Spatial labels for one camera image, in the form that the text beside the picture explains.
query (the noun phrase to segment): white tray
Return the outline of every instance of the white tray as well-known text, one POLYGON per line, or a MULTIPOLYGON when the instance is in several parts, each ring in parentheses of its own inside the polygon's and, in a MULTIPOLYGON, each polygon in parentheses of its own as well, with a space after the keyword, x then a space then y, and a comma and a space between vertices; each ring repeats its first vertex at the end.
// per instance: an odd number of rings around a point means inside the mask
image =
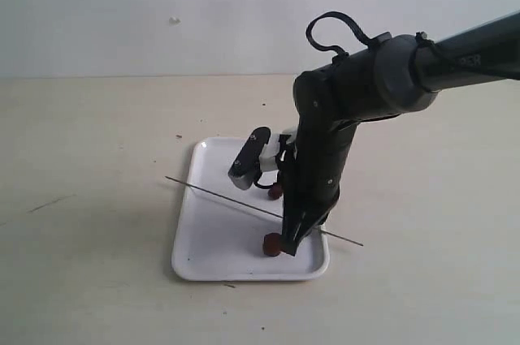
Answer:
MULTIPOLYGON (((195 146, 188 182, 238 201, 282 214, 282 200, 270 201, 267 191, 236 188, 228 169, 245 140, 208 138, 195 146)), ((263 183, 276 178, 264 174, 263 183)), ((265 234, 281 232, 281 220, 269 214, 186 188, 175 235, 171 266, 186 280, 309 280, 328 267, 327 237, 318 231, 306 237, 295 257, 262 252, 265 234)))

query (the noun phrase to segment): robotic arm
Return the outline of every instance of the robotic arm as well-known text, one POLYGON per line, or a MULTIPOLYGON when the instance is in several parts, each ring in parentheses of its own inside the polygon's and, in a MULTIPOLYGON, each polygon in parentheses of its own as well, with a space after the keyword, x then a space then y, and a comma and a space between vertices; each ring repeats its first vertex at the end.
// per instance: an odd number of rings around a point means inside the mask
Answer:
POLYGON ((337 55, 329 65, 296 78, 296 133, 272 135, 267 127, 257 128, 228 173, 240 189, 253 183, 269 188, 258 183, 262 172, 279 170, 282 250, 293 256, 338 201, 341 173, 360 123, 424 110, 445 88, 520 80, 520 12, 439 43, 424 32, 369 38, 351 18, 334 11, 313 20, 306 35, 316 49, 337 55), (349 55, 337 45, 318 44, 312 28, 327 17, 345 22, 367 48, 349 55))

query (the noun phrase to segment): white wall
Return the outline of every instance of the white wall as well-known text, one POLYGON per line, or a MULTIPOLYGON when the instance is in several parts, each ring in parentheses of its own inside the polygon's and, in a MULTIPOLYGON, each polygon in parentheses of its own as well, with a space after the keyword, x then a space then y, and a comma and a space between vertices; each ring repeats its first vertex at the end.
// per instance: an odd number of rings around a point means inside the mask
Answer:
MULTIPOLYGON (((446 37, 519 0, 0 0, 0 76, 297 72, 328 61, 305 27, 344 11, 369 35, 446 37), (172 26, 171 16, 181 19, 172 26)), ((326 20, 317 37, 359 45, 326 20)))

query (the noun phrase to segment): beige table surface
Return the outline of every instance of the beige table surface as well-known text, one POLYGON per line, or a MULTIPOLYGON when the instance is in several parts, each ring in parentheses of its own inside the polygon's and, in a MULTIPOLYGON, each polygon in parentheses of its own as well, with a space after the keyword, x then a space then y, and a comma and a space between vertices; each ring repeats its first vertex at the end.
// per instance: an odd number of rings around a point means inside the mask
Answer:
POLYGON ((330 239, 321 278, 172 274, 183 188, 163 176, 206 137, 296 124, 292 81, 2 80, 0 343, 518 343, 514 82, 360 127, 327 227, 366 246, 330 239))

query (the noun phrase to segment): thin metal rod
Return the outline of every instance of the thin metal rod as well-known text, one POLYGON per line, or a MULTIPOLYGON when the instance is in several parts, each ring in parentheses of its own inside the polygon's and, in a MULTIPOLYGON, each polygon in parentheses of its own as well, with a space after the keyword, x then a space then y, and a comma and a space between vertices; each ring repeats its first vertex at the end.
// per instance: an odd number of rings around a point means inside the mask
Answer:
MULTIPOLYGON (((231 197, 227 197, 227 196, 221 195, 221 194, 219 194, 217 192, 209 191, 209 190, 207 190, 205 188, 201 188, 201 187, 198 187, 196 185, 193 185, 193 184, 190 184, 190 183, 186 183, 185 181, 182 181, 182 180, 179 180, 179 179, 175 179, 175 178, 170 177, 170 176, 164 176, 164 177, 166 177, 168 180, 175 181, 176 183, 185 185, 186 187, 198 189, 199 191, 203 191, 205 193, 209 193, 210 195, 220 197, 222 199, 225 199, 226 201, 232 201, 233 203, 237 203, 238 205, 243 205, 244 207, 249 207, 250 209, 256 209, 257 211, 260 211, 261 213, 268 213, 269 215, 272 215, 273 217, 277 217, 279 219, 283 219, 284 218, 281 215, 278 215, 277 213, 272 213, 271 211, 267 211, 266 209, 261 209, 259 207, 255 207, 254 205, 248 205, 247 203, 244 203, 243 201, 236 201, 235 199, 232 199, 231 197)), ((334 233, 331 233, 329 231, 322 230, 322 229, 319 228, 319 226, 315 226, 313 228, 315 230, 319 231, 322 234, 330 235, 331 237, 334 237, 334 238, 337 238, 337 239, 342 239, 343 241, 350 242, 351 244, 356 244, 358 246, 364 246, 361 242, 354 241, 353 239, 348 239, 348 238, 342 237, 341 235, 334 234, 334 233)))

